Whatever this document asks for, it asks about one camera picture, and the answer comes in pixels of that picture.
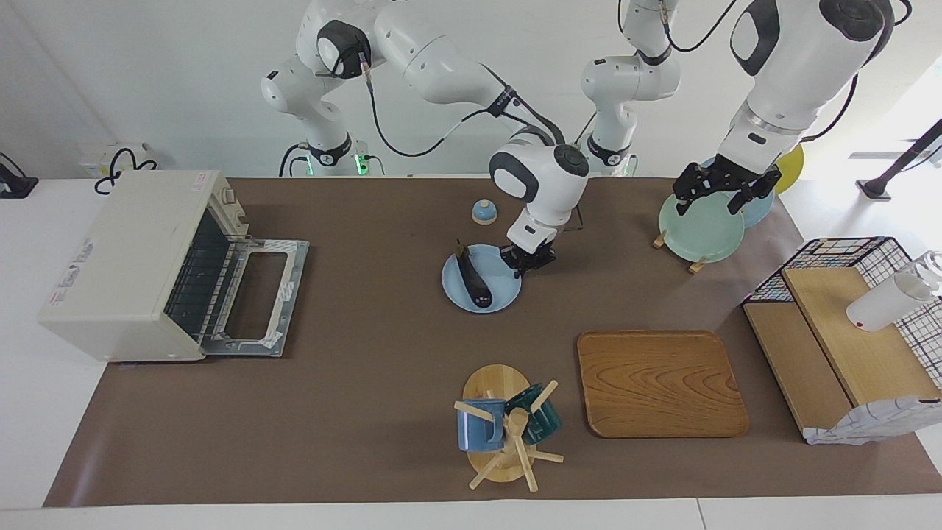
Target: yellow plate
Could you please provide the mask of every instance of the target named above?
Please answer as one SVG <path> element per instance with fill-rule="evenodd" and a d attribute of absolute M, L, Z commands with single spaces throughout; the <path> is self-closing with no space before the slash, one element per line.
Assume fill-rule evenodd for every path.
<path fill-rule="evenodd" d="M 795 147 L 791 153 L 779 158 L 775 165 L 782 172 L 782 178 L 778 179 L 778 183 L 775 184 L 775 193 L 781 195 L 785 193 L 785 190 L 791 188 L 791 185 L 798 180 L 798 175 L 802 174 L 802 168 L 804 167 L 804 149 L 802 145 L 799 143 L 798 147 Z"/>

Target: wooden peg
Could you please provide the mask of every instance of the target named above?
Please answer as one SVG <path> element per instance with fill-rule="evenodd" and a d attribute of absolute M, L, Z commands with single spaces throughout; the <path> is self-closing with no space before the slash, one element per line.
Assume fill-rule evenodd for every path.
<path fill-rule="evenodd" d="M 540 392 L 540 395 L 537 396 L 536 401 L 533 402 L 533 405 L 530 406 L 530 412 L 536 412 L 537 410 L 540 410 L 540 407 L 543 406 L 543 403 L 549 399 L 549 394 L 553 393 L 553 390 L 555 390 L 559 385 L 560 384 L 556 381 L 556 379 L 550 381 L 549 384 L 546 385 L 546 388 Z"/>
<path fill-rule="evenodd" d="M 691 274 L 697 274 L 700 272 L 701 269 L 704 268 L 704 265 L 706 264 L 707 264 L 707 257 L 706 256 L 701 257 L 700 261 L 697 261 L 693 265 L 690 265 L 690 268 L 687 269 L 687 271 L 690 272 Z"/>
<path fill-rule="evenodd" d="M 524 445 L 524 441 L 521 438 L 524 429 L 527 428 L 528 421 L 529 414 L 527 414 L 523 408 L 515 408 L 511 411 L 510 435 L 513 439 L 513 445 L 516 447 L 517 456 L 520 457 L 520 466 L 524 469 L 524 476 L 527 478 L 527 487 L 530 493 L 536 493 L 540 487 L 537 486 L 536 477 L 533 476 L 533 469 L 529 465 L 527 446 Z"/>
<path fill-rule="evenodd" d="M 544 453 L 543 451 L 537 451 L 535 449 L 527 448 L 527 456 L 530 458 L 536 458 L 537 460 L 546 460 L 547 462 L 556 462 L 561 464 L 563 461 L 562 455 L 554 455 L 552 453 Z"/>
<path fill-rule="evenodd" d="M 480 483 L 483 482 L 485 478 L 487 478 L 487 475 L 497 467 L 497 464 L 500 463 L 501 458 L 505 456 L 507 456 L 506 453 L 497 453 L 494 455 L 494 458 L 488 460 L 487 465 L 481 468 L 480 472 L 475 475 L 473 479 L 471 479 L 471 482 L 468 483 L 468 487 L 475 489 L 480 486 Z"/>
<path fill-rule="evenodd" d="M 654 248 L 660 248 L 664 246 L 664 236 L 667 236 L 667 230 L 662 230 L 658 238 L 651 243 L 651 246 Z"/>
<path fill-rule="evenodd" d="M 471 406 L 467 403 L 456 401 L 455 410 L 466 412 L 474 416 L 475 418 L 481 418 L 482 420 L 485 420 L 486 422 L 497 423 L 497 418 L 495 418 L 493 414 L 491 414 L 490 412 L 485 412 L 477 408 L 476 406 Z"/>

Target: eggplant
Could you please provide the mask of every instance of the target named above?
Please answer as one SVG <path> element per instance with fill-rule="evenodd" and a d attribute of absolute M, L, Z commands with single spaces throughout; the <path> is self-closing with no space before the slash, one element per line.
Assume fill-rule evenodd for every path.
<path fill-rule="evenodd" d="M 460 240 L 458 241 L 458 248 L 455 250 L 455 257 L 458 259 L 458 270 L 462 273 L 464 288 L 468 291 L 471 301 L 481 309 L 490 307 L 494 302 L 494 296 L 491 295 L 491 290 L 487 288 L 484 279 L 480 277 L 480 274 L 471 263 L 471 253 L 468 251 L 468 246 L 462 245 Z"/>

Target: white toaster oven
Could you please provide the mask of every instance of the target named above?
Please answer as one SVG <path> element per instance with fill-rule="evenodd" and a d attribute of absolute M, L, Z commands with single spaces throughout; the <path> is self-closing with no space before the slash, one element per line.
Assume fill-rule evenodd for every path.
<path fill-rule="evenodd" d="M 248 230 L 219 172 L 125 172 L 39 322 L 102 361 L 280 356 L 308 243 Z M 264 337 L 237 339 L 226 324 L 253 253 L 286 260 Z"/>

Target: brown table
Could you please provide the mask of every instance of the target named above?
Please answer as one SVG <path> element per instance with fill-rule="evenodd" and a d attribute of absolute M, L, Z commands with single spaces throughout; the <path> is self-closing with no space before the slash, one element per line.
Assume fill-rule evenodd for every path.
<path fill-rule="evenodd" d="M 780 203 L 695 276 L 651 248 L 663 179 L 598 179 L 586 227 L 495 315 L 453 306 L 456 237 L 503 244 L 520 205 L 488 180 L 236 180 L 251 232 L 312 244 L 284 357 L 108 366 L 48 506 L 847 495 L 942 491 L 915 435 L 804 444 L 739 302 L 801 238 Z M 482 197 L 496 224 L 473 224 Z M 736 439 L 600 439 L 575 349 L 589 330 L 706 329 L 723 340 L 751 421 Z M 540 491 L 485 483 L 457 447 L 452 402 L 482 365 L 558 379 L 564 425 Z"/>

